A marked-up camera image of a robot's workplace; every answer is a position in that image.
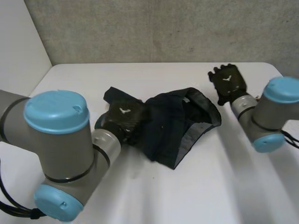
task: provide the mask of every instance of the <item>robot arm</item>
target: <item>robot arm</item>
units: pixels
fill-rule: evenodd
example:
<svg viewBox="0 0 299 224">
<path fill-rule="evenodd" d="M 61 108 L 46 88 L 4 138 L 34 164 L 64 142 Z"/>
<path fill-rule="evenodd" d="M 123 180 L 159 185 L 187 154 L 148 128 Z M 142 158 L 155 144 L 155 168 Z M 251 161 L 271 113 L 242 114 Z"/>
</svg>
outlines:
<svg viewBox="0 0 299 224">
<path fill-rule="evenodd" d="M 248 139 L 256 151 L 272 152 L 280 148 L 285 137 L 281 132 L 286 121 L 299 120 L 299 79 L 277 77 L 269 81 L 257 102 L 235 65 L 222 65 L 209 72 L 219 96 L 219 105 L 230 102 Z"/>
<path fill-rule="evenodd" d="M 74 220 L 121 152 L 121 145 L 142 117 L 130 111 L 128 129 L 120 107 L 110 107 L 101 129 L 91 133 L 85 99 L 71 91 L 49 91 L 33 98 L 0 91 L 0 140 L 38 155 L 45 181 L 34 193 L 44 214 Z"/>
</svg>

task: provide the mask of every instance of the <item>dark navy cloth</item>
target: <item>dark navy cloth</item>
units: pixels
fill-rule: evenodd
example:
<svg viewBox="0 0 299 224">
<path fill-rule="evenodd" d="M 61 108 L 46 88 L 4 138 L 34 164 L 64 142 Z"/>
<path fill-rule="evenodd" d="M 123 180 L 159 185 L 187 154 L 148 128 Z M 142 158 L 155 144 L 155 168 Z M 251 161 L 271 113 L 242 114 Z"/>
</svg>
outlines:
<svg viewBox="0 0 299 224">
<path fill-rule="evenodd" d="M 141 102 L 114 87 L 106 91 L 104 100 L 109 104 Z M 176 168 L 204 133 L 221 125 L 215 105 L 194 88 L 161 93 L 144 104 L 150 111 L 150 120 L 142 126 L 136 145 L 151 161 L 171 169 Z M 99 119 L 95 128 L 100 128 L 100 124 Z"/>
</svg>

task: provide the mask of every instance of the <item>white tabletop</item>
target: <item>white tabletop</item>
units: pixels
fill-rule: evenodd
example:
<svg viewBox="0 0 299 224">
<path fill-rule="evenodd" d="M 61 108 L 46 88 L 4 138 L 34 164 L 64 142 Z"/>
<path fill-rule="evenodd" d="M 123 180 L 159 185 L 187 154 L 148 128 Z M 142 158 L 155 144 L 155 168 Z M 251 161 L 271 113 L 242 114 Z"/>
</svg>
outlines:
<svg viewBox="0 0 299 224">
<path fill-rule="evenodd" d="M 280 73 L 267 63 L 235 63 L 253 96 Z M 110 86 L 146 100 L 162 92 L 195 87 L 213 103 L 217 94 L 207 73 L 221 63 L 62 64 L 54 66 L 31 96 L 48 90 L 82 94 L 91 125 L 107 110 Z M 259 154 L 226 104 L 222 125 L 205 134 L 173 171 L 124 148 L 75 224 L 295 224 L 299 222 L 299 152 L 285 146 Z M 298 123 L 286 127 L 298 136 Z M 33 193 L 44 176 L 38 157 L 0 143 L 1 174 L 12 197 L 35 208 Z M 0 212 L 0 223 L 36 221 Z"/>
</svg>

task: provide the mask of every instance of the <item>white wall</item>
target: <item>white wall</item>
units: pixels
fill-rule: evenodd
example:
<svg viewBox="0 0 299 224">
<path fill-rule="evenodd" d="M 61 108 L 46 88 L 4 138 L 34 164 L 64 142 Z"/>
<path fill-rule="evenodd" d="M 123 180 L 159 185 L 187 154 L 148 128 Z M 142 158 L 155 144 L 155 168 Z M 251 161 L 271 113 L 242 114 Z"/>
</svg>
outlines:
<svg viewBox="0 0 299 224">
<path fill-rule="evenodd" d="M 23 0 L 0 0 L 0 89 L 29 95 L 52 67 Z"/>
</svg>

